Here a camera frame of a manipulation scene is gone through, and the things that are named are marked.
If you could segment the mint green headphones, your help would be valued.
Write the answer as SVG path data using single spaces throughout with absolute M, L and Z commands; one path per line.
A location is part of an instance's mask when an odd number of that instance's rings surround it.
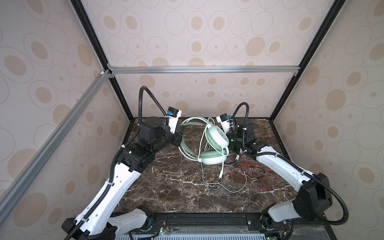
M 203 134 L 200 143 L 203 140 L 207 141 L 207 146 L 211 147 L 212 150 L 203 151 L 199 150 L 199 153 L 195 154 L 186 144 L 185 140 L 179 146 L 179 151 L 188 160 L 199 162 L 204 165 L 218 165 L 224 166 L 224 162 L 229 155 L 229 139 L 224 131 L 214 124 L 212 118 L 203 117 L 191 117 L 184 120 L 181 127 L 185 126 L 203 126 Z

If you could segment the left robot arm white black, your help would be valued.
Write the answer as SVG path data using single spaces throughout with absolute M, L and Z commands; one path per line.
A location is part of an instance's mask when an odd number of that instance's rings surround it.
M 147 92 L 164 118 L 142 118 L 143 93 Z M 168 145 L 180 146 L 182 132 L 177 127 L 181 111 L 160 105 L 146 86 L 139 91 L 139 128 L 131 140 L 123 144 L 113 158 L 110 175 L 91 203 L 76 217 L 66 219 L 62 229 L 71 240 L 114 240 L 134 229 L 150 229 L 152 212 L 146 208 L 117 217 L 112 213 L 129 187 Z

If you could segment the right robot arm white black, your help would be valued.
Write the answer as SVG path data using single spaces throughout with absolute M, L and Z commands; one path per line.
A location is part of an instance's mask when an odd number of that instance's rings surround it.
M 263 218 L 267 223 L 303 219 L 309 222 L 319 220 L 329 225 L 339 226 L 349 219 L 349 210 L 344 200 L 330 187 L 324 174 L 314 174 L 305 170 L 272 147 L 255 138 L 254 125 L 248 116 L 236 120 L 235 115 L 219 117 L 221 125 L 229 137 L 235 151 L 265 165 L 282 177 L 297 192 L 293 200 L 274 204 L 265 209 Z M 323 213 L 336 199 L 342 208 L 342 217 L 336 221 L 322 218 Z

